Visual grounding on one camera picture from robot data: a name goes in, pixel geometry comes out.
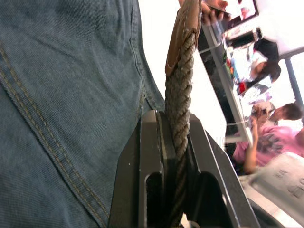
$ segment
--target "rope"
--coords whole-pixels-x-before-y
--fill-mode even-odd
[[[190,129],[192,91],[193,53],[195,47],[195,33],[189,35],[185,31],[183,36],[188,36],[180,49],[180,60],[174,72],[166,77],[165,113],[167,115],[173,144],[177,155],[176,191],[173,199],[173,208],[168,216],[167,227],[176,227],[181,221],[183,204],[186,198],[187,187],[187,135]]]

